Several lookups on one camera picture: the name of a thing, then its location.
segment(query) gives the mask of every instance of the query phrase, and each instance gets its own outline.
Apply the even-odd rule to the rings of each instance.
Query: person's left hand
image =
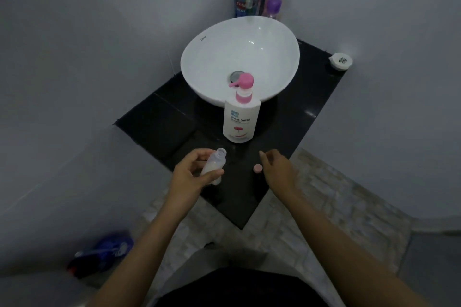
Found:
[[[175,166],[164,208],[178,219],[182,220],[186,217],[204,186],[224,174],[224,170],[218,169],[202,176],[193,176],[194,171],[203,169],[209,156],[214,152],[209,148],[194,149]]]

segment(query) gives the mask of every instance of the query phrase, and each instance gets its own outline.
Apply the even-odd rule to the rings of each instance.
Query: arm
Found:
[[[224,174],[214,170],[194,177],[212,149],[194,149],[176,165],[162,209],[145,234],[88,304],[89,307],[140,306],[152,284],[177,226],[199,198],[201,189]]]
[[[276,149],[260,152],[269,187],[301,233],[347,306],[427,306],[387,268],[314,209],[296,188],[290,161]]]

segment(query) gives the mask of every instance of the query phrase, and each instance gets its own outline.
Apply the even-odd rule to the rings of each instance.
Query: person's right hand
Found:
[[[291,162],[276,149],[259,152],[264,177],[272,192],[283,203],[292,195],[300,195],[296,186],[296,171]]]

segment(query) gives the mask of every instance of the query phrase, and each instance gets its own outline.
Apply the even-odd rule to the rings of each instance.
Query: forearm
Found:
[[[88,306],[140,306],[180,221],[167,208],[162,208]]]
[[[426,306],[387,268],[315,210],[298,192],[284,204],[348,306]]]

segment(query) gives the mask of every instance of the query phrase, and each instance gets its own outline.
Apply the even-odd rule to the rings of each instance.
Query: pink cap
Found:
[[[253,166],[253,171],[256,172],[256,173],[261,173],[262,171],[262,165],[261,164],[255,164]]]
[[[255,78],[250,73],[242,73],[238,80],[229,84],[229,88],[238,85],[242,89],[251,89],[255,83]]]

